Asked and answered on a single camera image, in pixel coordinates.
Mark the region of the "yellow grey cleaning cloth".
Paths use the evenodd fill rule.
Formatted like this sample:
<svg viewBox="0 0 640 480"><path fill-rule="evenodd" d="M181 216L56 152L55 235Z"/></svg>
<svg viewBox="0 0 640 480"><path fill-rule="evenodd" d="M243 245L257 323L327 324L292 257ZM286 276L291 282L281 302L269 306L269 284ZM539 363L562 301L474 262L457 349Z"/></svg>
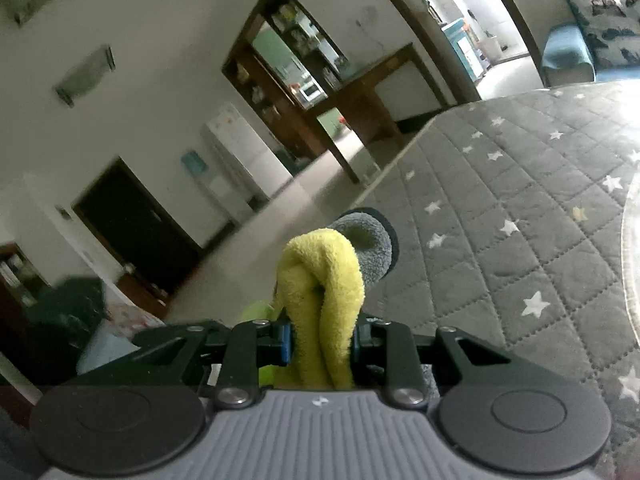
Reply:
<svg viewBox="0 0 640 480"><path fill-rule="evenodd" d="M323 229L292 238L277 265L270 301L243 309L242 321L293 325L292 362L259 365L259 385L277 389L350 390L350 345L366 291L393 270L395 229L371 207L346 211Z"/></svg>

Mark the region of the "dark doorway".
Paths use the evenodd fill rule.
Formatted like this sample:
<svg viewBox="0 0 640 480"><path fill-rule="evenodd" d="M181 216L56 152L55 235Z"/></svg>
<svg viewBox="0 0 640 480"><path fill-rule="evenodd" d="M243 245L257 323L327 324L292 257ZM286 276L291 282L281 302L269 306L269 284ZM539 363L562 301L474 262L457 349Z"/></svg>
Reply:
<svg viewBox="0 0 640 480"><path fill-rule="evenodd" d="M202 261L203 248L119 157L79 195L73 211L122 267L117 288L143 310L166 318L169 301Z"/></svg>

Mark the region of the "white water dispenser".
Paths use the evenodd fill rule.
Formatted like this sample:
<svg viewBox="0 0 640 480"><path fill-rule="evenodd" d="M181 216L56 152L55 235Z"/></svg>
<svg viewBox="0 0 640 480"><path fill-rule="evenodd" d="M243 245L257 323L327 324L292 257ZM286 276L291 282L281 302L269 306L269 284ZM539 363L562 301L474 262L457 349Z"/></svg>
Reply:
<svg viewBox="0 0 640 480"><path fill-rule="evenodd" d="M205 197L236 226L250 220L252 208L238 188L218 169L208 166L196 151L187 151L181 158L184 169L194 179Z"/></svg>

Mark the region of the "grey star quilted table cover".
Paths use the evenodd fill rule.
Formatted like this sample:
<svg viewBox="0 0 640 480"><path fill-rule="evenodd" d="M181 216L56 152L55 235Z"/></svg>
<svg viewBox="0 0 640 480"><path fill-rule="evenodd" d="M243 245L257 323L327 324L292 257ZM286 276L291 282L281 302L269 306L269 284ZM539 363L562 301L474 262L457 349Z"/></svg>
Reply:
<svg viewBox="0 0 640 480"><path fill-rule="evenodd" d="M639 85L572 84L447 110L361 197L399 238L367 313L454 326L610 408L605 479L639 474L639 312L623 237L639 203Z"/></svg>

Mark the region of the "white refrigerator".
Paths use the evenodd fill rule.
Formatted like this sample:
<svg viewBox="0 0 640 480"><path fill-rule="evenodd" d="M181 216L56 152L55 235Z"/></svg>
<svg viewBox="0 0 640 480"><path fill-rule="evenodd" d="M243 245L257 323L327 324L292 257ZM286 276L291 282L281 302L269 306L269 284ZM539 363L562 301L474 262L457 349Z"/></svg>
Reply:
<svg viewBox="0 0 640 480"><path fill-rule="evenodd" d="M210 156L251 196L269 202L292 180L292 174L230 102L223 102L203 127Z"/></svg>

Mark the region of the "white microwave oven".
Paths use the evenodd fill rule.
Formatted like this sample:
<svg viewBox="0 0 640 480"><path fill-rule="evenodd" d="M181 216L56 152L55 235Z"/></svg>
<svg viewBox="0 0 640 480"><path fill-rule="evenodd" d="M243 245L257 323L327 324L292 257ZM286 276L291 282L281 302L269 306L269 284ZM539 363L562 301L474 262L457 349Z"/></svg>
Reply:
<svg viewBox="0 0 640 480"><path fill-rule="evenodd" d="M322 88L314 80L304 82L299 87L299 95L305 106L312 105L326 96Z"/></svg>

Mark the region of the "dark wooden table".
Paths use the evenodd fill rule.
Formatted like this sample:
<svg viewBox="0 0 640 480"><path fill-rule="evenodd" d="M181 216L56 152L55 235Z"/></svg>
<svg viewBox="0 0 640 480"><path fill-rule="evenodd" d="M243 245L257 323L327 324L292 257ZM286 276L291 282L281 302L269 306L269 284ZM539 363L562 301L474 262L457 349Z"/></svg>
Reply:
<svg viewBox="0 0 640 480"><path fill-rule="evenodd" d="M362 141L363 145L367 145L380 132L384 132L386 136L391 136L396 141L396 144L403 148L407 144L407 140L400 132L385 104L375 92L375 87L408 63L416 66L428 88L434 94L438 103L437 110L446 110L449 104L444 94L440 91L435 78L428 71L419 53L416 52L414 45L409 42L392 54L386 55L385 58L380 58L368 67L363 68L356 75L350 76L342 83L340 88L336 91L330 91L324 100L304 111L303 118L309 128L334 156L344 173L348 175L349 180L355 184L361 182L360 177L358 177L354 168L350 166L349 161L329 136L329 133L322 128L319 117L337 108L357 134L360 132L366 134L366 138Z"/></svg>

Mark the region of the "dark wooden shelf unit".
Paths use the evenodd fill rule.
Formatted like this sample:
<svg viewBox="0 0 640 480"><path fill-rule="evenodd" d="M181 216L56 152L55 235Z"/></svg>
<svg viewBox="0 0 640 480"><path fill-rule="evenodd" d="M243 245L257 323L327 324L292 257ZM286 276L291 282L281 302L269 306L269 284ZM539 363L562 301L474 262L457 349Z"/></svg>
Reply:
<svg viewBox="0 0 640 480"><path fill-rule="evenodd" d="M331 154L303 114L331 91L322 70L327 67L337 74L320 51L311 49L314 37L300 24L302 18L310 15L299 0L257 0L221 67L234 90L268 128L277 143L274 154L292 174L321 155ZM305 106L299 87L310 80L326 96Z"/></svg>

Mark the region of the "blue white cabinet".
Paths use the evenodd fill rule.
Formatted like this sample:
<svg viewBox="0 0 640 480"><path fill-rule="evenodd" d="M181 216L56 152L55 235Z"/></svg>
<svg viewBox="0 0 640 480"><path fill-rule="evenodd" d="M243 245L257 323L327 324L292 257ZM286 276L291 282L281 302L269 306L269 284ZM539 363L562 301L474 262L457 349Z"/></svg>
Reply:
<svg viewBox="0 0 640 480"><path fill-rule="evenodd" d="M463 18L458 18L444 26L442 32L448 39L451 47L456 52L460 62L462 63L466 73L473 82L477 82L484 76L485 69L477 50L466 30L466 24Z"/></svg>

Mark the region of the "white bucket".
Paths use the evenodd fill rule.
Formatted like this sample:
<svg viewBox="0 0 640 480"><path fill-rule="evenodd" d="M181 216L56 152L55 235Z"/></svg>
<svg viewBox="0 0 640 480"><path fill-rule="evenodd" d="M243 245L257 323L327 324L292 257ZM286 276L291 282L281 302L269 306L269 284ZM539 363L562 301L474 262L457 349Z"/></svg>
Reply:
<svg viewBox="0 0 640 480"><path fill-rule="evenodd" d="M502 47L497 36L489 36L478 43L480 50L491 63L498 63L502 57Z"/></svg>

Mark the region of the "butterfly pattern cushion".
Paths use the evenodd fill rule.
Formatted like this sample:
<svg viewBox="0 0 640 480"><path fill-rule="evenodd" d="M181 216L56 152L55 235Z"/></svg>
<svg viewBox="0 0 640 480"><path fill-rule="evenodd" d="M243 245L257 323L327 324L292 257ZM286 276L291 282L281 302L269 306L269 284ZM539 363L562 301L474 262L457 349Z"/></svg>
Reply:
<svg viewBox="0 0 640 480"><path fill-rule="evenodd" d="M599 68L639 65L639 0L568 0Z"/></svg>

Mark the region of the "wall picture frame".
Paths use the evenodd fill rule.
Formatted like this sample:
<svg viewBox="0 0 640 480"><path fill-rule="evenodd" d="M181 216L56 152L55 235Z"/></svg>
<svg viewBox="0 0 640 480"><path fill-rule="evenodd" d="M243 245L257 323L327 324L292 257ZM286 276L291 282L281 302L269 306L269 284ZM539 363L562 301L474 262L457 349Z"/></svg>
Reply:
<svg viewBox="0 0 640 480"><path fill-rule="evenodd" d="M104 44L72 68L54 87L54 92L65 105L74 107L78 98L96 88L115 68L112 48Z"/></svg>

